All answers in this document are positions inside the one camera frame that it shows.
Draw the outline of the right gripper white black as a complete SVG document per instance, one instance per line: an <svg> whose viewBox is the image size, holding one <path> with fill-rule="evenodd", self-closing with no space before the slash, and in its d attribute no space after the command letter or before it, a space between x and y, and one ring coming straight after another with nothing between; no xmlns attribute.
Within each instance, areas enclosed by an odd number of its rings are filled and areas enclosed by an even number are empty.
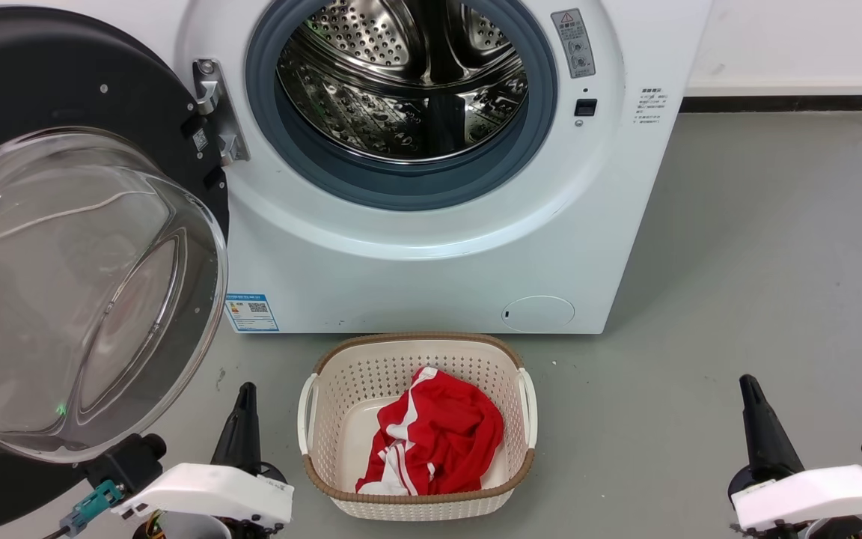
<svg viewBox="0 0 862 539"><path fill-rule="evenodd" d="M756 377L742 375L739 388L747 448L742 477L756 484L730 488L733 529L746 538L862 538L862 466L805 471Z"/></svg>

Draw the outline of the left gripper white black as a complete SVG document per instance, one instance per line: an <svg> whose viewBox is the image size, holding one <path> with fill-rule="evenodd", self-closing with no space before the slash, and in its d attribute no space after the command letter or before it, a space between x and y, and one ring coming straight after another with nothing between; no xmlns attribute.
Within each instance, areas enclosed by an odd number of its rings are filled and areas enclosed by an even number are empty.
<svg viewBox="0 0 862 539"><path fill-rule="evenodd" d="M181 463L111 512L154 520L157 538L270 538L292 521L294 488L260 473L257 387L243 383L211 464Z"/></svg>

